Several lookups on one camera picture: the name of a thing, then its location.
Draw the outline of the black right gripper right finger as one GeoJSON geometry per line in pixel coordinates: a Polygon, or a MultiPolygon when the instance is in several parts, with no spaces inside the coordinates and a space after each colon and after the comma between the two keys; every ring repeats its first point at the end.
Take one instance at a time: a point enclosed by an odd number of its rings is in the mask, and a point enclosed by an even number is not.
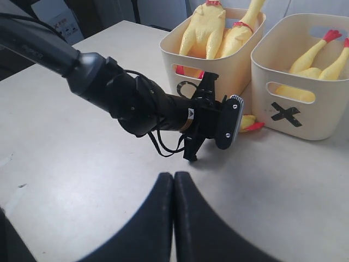
{"type": "Polygon", "coordinates": [[[173,209],[178,261],[278,261],[225,223],[188,172],[174,175],[173,209]]]}

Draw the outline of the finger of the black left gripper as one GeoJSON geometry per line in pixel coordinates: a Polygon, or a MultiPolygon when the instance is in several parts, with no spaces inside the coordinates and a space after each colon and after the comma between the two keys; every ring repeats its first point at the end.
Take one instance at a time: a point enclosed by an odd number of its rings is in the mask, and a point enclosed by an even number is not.
{"type": "Polygon", "coordinates": [[[205,72],[195,91],[195,99],[205,99],[210,103],[215,101],[215,81],[219,78],[216,73],[205,72]]]}
{"type": "Polygon", "coordinates": [[[202,135],[196,135],[196,136],[185,135],[183,158],[190,162],[197,161],[196,154],[206,139],[214,139],[214,137],[202,136],[202,135]]]}

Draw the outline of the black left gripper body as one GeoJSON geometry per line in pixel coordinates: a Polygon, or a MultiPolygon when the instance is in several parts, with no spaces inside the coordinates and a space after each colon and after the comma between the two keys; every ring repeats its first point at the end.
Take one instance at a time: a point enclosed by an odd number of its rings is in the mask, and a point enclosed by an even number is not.
{"type": "Polygon", "coordinates": [[[223,102],[204,97],[191,98],[189,101],[190,108],[194,111],[194,119],[188,128],[188,142],[216,139],[223,102]]]}

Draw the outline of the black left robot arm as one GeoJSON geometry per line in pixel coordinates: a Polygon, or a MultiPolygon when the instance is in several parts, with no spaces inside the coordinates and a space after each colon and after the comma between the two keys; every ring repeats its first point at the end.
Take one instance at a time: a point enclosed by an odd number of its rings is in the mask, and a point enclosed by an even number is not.
{"type": "Polygon", "coordinates": [[[108,112],[128,133],[148,136],[163,157],[183,152],[194,162],[207,139],[222,150],[231,145],[215,98],[215,73],[203,75],[191,98],[170,95],[111,57],[73,48],[51,26],[8,13],[1,13],[1,44],[66,79],[72,93],[108,112]]]}

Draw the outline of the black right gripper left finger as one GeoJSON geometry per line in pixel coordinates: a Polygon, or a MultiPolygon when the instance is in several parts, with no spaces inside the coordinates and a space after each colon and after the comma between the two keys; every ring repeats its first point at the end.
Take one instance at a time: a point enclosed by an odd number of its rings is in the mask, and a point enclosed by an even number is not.
{"type": "Polygon", "coordinates": [[[173,176],[158,175],[131,219],[79,261],[170,261],[173,233],[173,176]]]}

